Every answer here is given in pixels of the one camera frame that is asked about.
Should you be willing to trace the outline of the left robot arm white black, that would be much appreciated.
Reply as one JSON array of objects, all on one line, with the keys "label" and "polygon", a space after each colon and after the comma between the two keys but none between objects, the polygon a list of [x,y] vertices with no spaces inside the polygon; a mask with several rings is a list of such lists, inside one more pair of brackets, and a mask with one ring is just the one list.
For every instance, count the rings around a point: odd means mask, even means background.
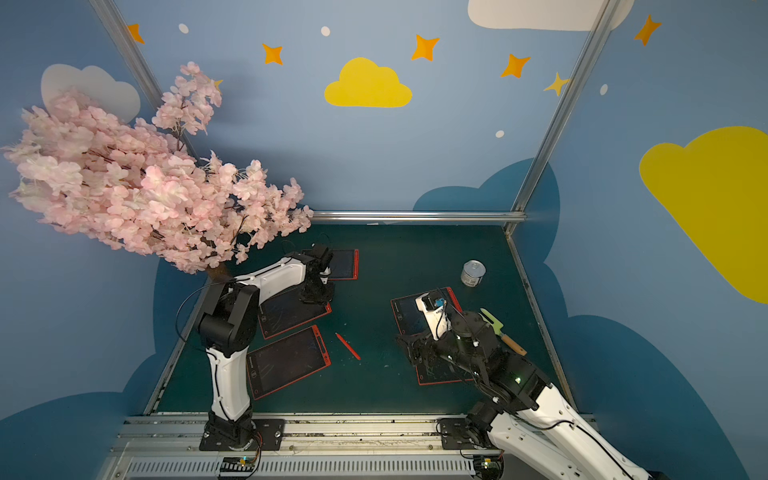
[{"label": "left robot arm white black", "polygon": [[330,303],[334,286],[330,275],[332,250],[315,244],[305,252],[291,252],[276,263],[252,273],[213,283],[194,328],[208,357],[213,401],[199,445],[202,451],[258,449],[259,433],[252,420],[246,358],[265,301],[298,286],[305,304]]}]

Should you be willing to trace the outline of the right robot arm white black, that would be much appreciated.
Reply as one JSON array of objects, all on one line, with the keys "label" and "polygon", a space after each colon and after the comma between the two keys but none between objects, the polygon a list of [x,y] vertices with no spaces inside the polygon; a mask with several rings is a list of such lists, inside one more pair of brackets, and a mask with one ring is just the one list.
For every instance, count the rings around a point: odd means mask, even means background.
[{"label": "right robot arm white black", "polygon": [[498,334],[487,310],[449,306],[426,313],[428,327],[398,341],[413,365],[443,360],[486,396],[470,423],[487,447],[510,453],[547,479],[658,479],[592,427],[521,347]]}]

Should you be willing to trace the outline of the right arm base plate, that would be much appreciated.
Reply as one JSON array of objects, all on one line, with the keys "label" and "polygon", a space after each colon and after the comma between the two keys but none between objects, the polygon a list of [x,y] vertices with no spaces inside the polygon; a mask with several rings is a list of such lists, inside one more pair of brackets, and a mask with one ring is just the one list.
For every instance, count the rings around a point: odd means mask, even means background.
[{"label": "right arm base plate", "polygon": [[444,450],[495,449],[487,431],[466,417],[444,417],[436,421],[436,432]]}]

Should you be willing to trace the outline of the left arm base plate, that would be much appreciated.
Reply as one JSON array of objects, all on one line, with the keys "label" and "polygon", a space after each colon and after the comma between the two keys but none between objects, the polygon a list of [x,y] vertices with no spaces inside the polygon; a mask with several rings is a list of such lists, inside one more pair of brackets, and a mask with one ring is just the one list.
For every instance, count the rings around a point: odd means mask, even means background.
[{"label": "left arm base plate", "polygon": [[278,451],[285,421],[282,419],[249,419],[240,422],[209,420],[200,440],[200,451],[250,452]]}]

